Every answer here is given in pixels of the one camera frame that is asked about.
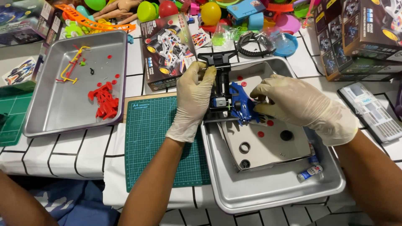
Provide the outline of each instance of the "green cutting mat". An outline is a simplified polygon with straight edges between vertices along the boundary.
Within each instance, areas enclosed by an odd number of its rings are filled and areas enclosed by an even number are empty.
[[[130,101],[127,104],[125,172],[127,192],[155,155],[176,114],[176,96]],[[209,185],[211,179],[200,129],[186,143],[173,187]]]
[[[8,113],[8,119],[0,126],[0,147],[13,146],[20,141],[23,121],[33,92],[0,96],[0,113]]]

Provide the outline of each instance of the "gloved hand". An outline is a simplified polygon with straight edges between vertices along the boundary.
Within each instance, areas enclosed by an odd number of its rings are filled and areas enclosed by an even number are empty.
[[[275,103],[259,103],[254,111],[313,129],[326,146],[346,144],[358,131],[358,119],[346,106],[302,80],[273,74],[250,94],[260,101],[266,96]]]
[[[177,81],[177,113],[166,137],[181,142],[193,142],[198,125],[207,112],[216,68],[206,68],[202,62],[193,62]]]

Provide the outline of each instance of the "product box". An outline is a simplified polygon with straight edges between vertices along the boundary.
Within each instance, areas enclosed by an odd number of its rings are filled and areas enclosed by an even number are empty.
[[[47,45],[42,42],[13,45],[1,49],[0,93],[31,91],[46,56]]]
[[[401,13],[399,0],[345,0],[345,54],[402,62]]]
[[[197,60],[190,30],[183,13],[140,24],[145,79],[152,91],[176,86]]]
[[[4,47],[46,39],[54,9],[45,0],[6,0],[0,3],[0,15],[0,47]]]
[[[346,56],[342,39],[342,1],[322,0],[314,11],[321,60],[328,81],[388,81],[402,71],[400,62]]]

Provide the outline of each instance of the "table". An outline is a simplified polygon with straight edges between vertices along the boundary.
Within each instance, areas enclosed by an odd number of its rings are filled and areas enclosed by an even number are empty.
[[[298,79],[312,84],[328,97],[342,102],[336,94],[336,90],[350,82],[326,81],[323,76],[324,69],[320,61],[320,51],[313,29],[302,29],[295,34],[299,48],[287,60]],[[190,30],[191,33],[195,33],[197,31],[196,24],[190,25]],[[139,54],[142,52],[139,25],[130,34],[134,37],[134,44],[128,45],[125,96],[133,97],[158,93],[152,92],[148,85],[144,84],[144,59]],[[255,41],[245,45],[245,49],[250,51],[260,48],[261,46]],[[227,50],[234,49],[235,45],[233,44]],[[197,50],[198,53],[212,51],[216,52],[217,50],[211,46]],[[231,63],[252,59],[238,54],[231,59]],[[401,121],[393,113],[393,104],[396,101],[398,88],[396,82],[365,82],[364,85],[376,95],[392,117]],[[176,91],[175,87],[159,92],[174,91]],[[365,135],[373,140],[362,125],[361,129]],[[70,179],[104,178],[106,187],[103,192],[103,201],[105,205],[121,209],[128,195],[125,189],[124,132],[125,124],[118,124],[34,139],[22,136],[17,145],[0,150],[0,167],[8,174]],[[377,144],[377,146],[398,166],[402,167],[402,153],[400,152],[402,140],[382,145]],[[187,225],[259,225],[261,221],[266,226],[292,225],[293,223],[308,225],[342,206],[353,206],[354,204],[355,202],[348,192],[343,191],[337,195],[295,203],[282,208],[230,216],[215,208],[215,200],[210,185],[183,187],[172,189],[168,208],[192,209],[168,210],[161,225],[164,223],[180,225],[183,224],[183,220],[186,221]],[[341,211],[359,211],[355,207],[345,208]]]

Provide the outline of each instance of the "metal tray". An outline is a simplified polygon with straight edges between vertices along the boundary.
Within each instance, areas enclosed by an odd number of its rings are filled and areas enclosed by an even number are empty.
[[[86,59],[86,65],[77,64],[72,71],[70,78],[78,78],[75,84],[71,81],[56,82],[55,79],[60,79],[61,72],[77,54],[73,45],[91,47],[84,50],[80,58],[80,61]],[[33,138],[118,122],[123,116],[126,60],[127,33],[124,31],[107,31],[53,43],[25,117],[24,135]],[[94,69],[94,75],[90,74],[90,68]],[[98,82],[105,84],[112,80],[117,80],[112,91],[112,95],[119,98],[117,115],[113,119],[95,118],[98,104],[96,98],[89,100],[88,92],[97,89]]]
[[[276,74],[296,77],[289,63],[281,57],[231,64],[231,73],[237,73],[237,70],[244,70],[244,74],[249,73],[248,67],[257,67],[255,65],[262,62],[268,62]],[[307,201],[340,193],[345,188],[345,177],[333,150],[326,147],[316,133],[308,128],[305,128],[305,133],[313,143],[324,171],[320,176],[303,183],[298,181],[296,175],[311,167],[307,159],[272,168],[238,172],[218,124],[202,123],[201,132],[215,201],[228,214]]]

